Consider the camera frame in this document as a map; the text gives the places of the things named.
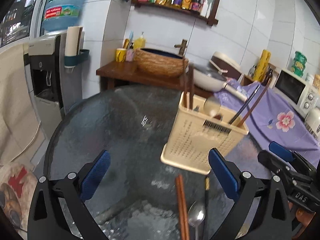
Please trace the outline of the right hand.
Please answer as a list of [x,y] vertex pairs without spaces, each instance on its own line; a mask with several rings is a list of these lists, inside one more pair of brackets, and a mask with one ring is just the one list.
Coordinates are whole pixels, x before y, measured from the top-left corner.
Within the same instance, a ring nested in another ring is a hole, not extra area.
[[292,239],[319,239],[319,213],[309,213],[298,208],[295,217],[302,227]]

